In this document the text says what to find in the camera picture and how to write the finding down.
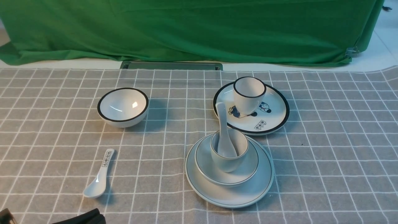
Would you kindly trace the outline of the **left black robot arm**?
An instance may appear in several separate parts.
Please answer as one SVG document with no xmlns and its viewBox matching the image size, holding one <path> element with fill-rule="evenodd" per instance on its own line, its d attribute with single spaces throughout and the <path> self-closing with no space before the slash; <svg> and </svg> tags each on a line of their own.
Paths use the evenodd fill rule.
<svg viewBox="0 0 398 224">
<path fill-rule="evenodd" d="M 4 209 L 0 213 L 0 223 L 1 224 L 17 224 L 16 219 L 9 211 L 8 208 Z M 56 222 L 57 224 L 106 224 L 106 219 L 104 215 L 102 215 L 99 210 L 93 209 L 79 216 L 62 220 L 60 222 Z"/>
</svg>

